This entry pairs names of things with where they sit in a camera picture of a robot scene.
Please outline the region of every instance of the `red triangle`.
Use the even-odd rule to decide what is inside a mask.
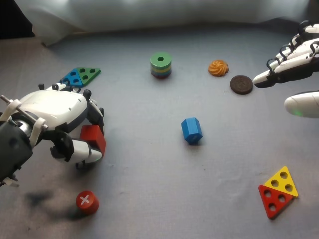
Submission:
[[[258,190],[269,219],[275,219],[275,217],[278,216],[278,214],[281,213],[294,199],[294,197],[290,194],[280,192],[264,185],[260,185]]]

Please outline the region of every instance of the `triangle with holes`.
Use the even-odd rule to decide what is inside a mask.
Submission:
[[[294,199],[288,193],[283,193],[264,185],[260,185],[258,190],[269,219],[275,219]]]
[[[64,83],[67,86],[83,87],[80,75],[76,68],[70,71],[65,77],[60,80],[60,83]]]
[[[286,166],[272,176],[271,179],[265,183],[265,186],[298,197],[295,184]]]
[[[100,68],[77,67],[82,84],[88,85],[98,74],[101,73]]]

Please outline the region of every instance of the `blue hexagonal prism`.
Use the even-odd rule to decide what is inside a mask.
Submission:
[[[184,139],[189,144],[196,144],[203,138],[199,121],[195,117],[185,119],[181,123],[181,128],[183,130]]]

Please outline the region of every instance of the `green light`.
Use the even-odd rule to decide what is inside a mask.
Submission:
[[[293,113],[294,113],[294,115],[296,115],[296,116],[301,116],[301,117],[303,116],[303,113],[300,112],[300,111],[297,111],[297,110],[294,110]]]

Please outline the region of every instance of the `green triangle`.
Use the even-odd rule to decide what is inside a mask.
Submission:
[[[100,68],[77,67],[83,86],[88,85],[100,72]]]

